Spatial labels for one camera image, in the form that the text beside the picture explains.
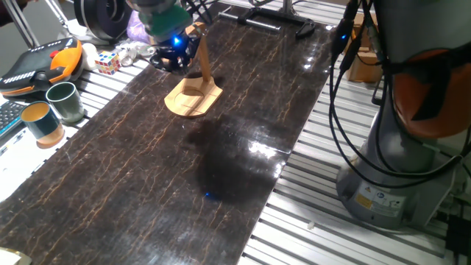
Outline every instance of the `warning label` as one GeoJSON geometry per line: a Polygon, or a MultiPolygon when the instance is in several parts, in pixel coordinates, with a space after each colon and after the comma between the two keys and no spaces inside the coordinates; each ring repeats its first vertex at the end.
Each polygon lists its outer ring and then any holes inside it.
{"type": "Polygon", "coordinates": [[[396,217],[403,207],[406,197],[386,193],[363,182],[360,185],[355,201],[376,213],[396,217]]]}

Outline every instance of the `ceramic cup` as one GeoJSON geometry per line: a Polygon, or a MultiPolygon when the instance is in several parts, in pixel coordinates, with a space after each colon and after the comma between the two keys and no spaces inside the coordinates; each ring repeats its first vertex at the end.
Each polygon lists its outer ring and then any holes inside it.
{"type": "Polygon", "coordinates": [[[64,136],[64,128],[47,102],[33,102],[26,106],[20,118],[40,146],[54,146],[64,136]]]}
{"type": "Polygon", "coordinates": [[[53,85],[47,90],[46,98],[67,123],[78,122],[85,115],[79,91],[71,82],[53,85]]]}

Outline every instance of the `dark marble table surface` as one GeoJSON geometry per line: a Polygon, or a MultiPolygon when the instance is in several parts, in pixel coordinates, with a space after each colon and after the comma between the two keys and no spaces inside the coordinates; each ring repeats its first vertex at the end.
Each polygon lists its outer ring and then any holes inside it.
{"type": "Polygon", "coordinates": [[[236,264],[327,79],[331,32],[297,28],[216,18],[224,92],[202,118],[170,113],[181,77],[148,67],[0,204],[0,246],[35,265],[236,264]]]}

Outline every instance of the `wooden base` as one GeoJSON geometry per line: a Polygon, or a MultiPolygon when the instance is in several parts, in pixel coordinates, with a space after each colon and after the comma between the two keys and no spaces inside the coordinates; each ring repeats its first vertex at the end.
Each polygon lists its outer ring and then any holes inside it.
{"type": "Polygon", "coordinates": [[[358,57],[353,61],[352,66],[347,71],[347,78],[353,82],[368,82],[376,83],[381,81],[383,76],[383,69],[381,66],[368,66],[360,61],[362,59],[365,63],[375,64],[378,62],[374,52],[358,52],[358,57]]]}
{"type": "Polygon", "coordinates": [[[54,132],[49,133],[48,135],[42,137],[41,139],[36,140],[36,145],[41,149],[48,149],[58,144],[62,138],[64,138],[65,130],[62,124],[57,126],[57,129],[54,132]]]}
{"type": "Polygon", "coordinates": [[[183,117],[203,116],[221,96],[222,89],[214,83],[199,78],[183,78],[165,98],[167,108],[183,117]]]}

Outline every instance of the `black tape roll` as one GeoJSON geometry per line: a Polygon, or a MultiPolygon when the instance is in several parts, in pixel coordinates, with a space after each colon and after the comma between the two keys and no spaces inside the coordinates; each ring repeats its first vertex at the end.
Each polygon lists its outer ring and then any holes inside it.
{"type": "Polygon", "coordinates": [[[132,9],[125,0],[75,0],[74,11],[97,38],[115,40],[126,31],[132,9]]]}

